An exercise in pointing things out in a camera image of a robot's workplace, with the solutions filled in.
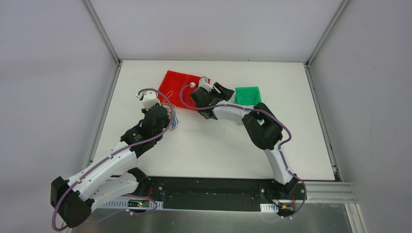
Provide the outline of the green plastic bin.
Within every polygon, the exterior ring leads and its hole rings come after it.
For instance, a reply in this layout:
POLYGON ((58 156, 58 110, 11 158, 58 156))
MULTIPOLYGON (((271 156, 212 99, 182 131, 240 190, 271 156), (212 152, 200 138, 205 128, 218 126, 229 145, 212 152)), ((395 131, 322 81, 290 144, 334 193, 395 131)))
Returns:
POLYGON ((258 86, 236 87, 235 103, 238 105, 255 106, 261 102, 261 95, 258 86))

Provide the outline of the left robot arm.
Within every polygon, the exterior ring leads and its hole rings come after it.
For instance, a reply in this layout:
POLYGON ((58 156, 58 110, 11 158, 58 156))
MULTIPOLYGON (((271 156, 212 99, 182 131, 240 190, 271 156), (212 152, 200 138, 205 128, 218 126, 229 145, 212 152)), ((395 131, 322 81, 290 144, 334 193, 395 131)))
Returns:
POLYGON ((172 125, 175 110, 155 104, 142 112, 144 118, 128 129, 104 157, 68 179, 57 177, 52 181, 50 200, 55 231, 79 226, 96 209, 120 196, 134 193, 140 197, 147 193, 148 177, 131 166, 161 140, 172 125))

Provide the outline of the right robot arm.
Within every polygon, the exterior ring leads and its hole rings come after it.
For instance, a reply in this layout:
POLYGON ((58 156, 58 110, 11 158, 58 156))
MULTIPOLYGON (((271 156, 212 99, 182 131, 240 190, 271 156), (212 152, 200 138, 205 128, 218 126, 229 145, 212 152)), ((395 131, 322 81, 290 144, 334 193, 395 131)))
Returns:
POLYGON ((194 90, 190 93, 194 109, 206 119, 229 120, 242 124, 252 143, 265 153, 276 185, 276 194, 288 199, 295 193, 298 179, 289 167, 282 151, 285 126, 278 121, 269 108, 262 102, 254 106, 233 104, 230 102, 234 90, 227 89, 215 82, 209 85, 200 81, 191 83, 194 90))

